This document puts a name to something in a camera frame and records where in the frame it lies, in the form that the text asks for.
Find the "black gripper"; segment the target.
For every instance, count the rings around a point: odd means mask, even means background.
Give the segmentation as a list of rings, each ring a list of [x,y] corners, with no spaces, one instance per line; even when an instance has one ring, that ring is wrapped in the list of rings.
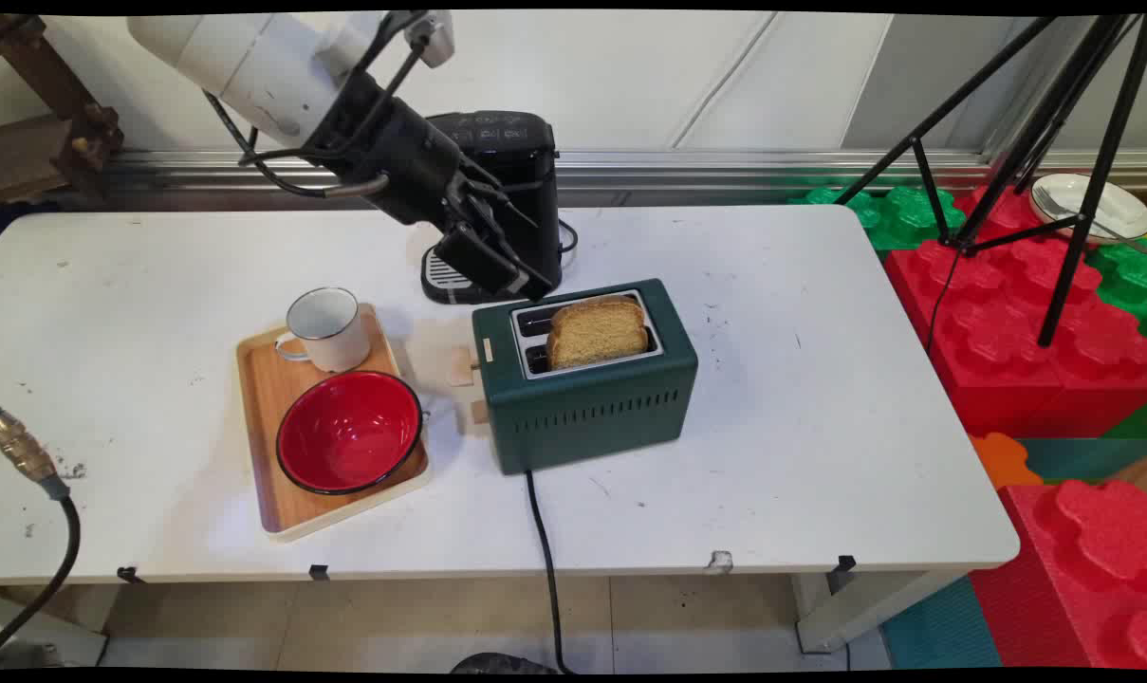
[[[557,187],[554,158],[463,157],[448,135],[399,98],[366,114],[385,91],[356,75],[305,142],[305,160],[341,183],[387,174],[369,202],[397,222],[431,222],[435,253],[483,300],[539,300],[557,286]]]

